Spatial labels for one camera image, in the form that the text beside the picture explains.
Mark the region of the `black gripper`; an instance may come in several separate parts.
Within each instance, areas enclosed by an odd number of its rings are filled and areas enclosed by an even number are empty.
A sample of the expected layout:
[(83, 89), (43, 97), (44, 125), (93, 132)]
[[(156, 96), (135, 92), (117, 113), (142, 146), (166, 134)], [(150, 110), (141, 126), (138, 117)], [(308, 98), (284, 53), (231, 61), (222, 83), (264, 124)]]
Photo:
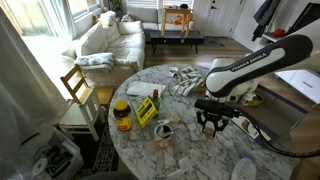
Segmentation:
[(196, 112), (198, 124), (201, 125), (201, 133), (206, 129), (206, 123), (212, 122), (214, 124), (213, 137), (217, 131), (223, 131), (228, 124), (229, 118), (238, 117), (240, 113), (228, 103), (219, 103), (217, 101), (197, 99), (195, 107), (198, 108)]

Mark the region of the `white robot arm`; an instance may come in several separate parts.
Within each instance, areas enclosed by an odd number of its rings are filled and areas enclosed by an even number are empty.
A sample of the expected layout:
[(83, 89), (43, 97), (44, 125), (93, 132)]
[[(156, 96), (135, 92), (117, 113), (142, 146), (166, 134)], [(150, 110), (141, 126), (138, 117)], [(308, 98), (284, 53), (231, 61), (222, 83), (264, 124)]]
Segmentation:
[(268, 73), (320, 68), (320, 20), (228, 65), (213, 67), (206, 76), (207, 91), (215, 98), (232, 94), (240, 84)]

